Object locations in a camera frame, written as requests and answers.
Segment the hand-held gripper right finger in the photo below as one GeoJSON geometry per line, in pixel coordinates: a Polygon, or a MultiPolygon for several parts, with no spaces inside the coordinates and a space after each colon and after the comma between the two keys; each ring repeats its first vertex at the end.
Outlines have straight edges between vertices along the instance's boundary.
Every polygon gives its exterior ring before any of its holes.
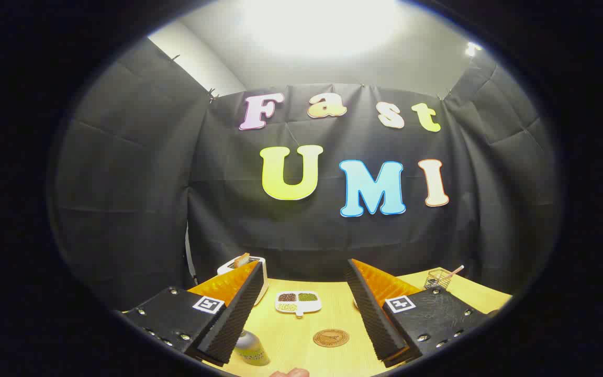
{"type": "Polygon", "coordinates": [[[386,367],[438,353],[500,310],[500,294],[443,268],[421,286],[349,259],[345,279],[375,354],[386,367]]]}

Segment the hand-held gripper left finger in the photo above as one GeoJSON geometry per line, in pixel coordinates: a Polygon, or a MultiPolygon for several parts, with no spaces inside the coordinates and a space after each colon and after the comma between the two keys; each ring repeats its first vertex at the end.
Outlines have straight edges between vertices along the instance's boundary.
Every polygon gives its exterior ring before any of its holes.
{"type": "Polygon", "coordinates": [[[253,260],[189,290],[169,286],[117,314],[163,348],[222,367],[264,282],[263,263],[253,260]]]}

